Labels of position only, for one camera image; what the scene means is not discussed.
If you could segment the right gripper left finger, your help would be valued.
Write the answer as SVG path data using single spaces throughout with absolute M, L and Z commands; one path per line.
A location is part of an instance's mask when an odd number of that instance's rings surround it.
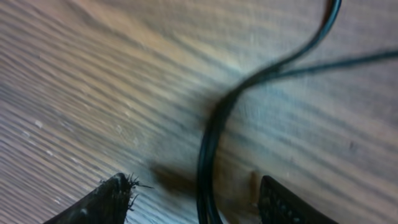
M 144 186 L 132 174 L 117 173 L 44 224 L 124 224 L 134 210 L 134 190 Z

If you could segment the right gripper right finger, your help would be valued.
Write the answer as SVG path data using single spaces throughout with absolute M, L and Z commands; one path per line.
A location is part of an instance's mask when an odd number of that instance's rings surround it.
M 269 175 L 261 180 L 258 209 L 263 224 L 338 224 Z

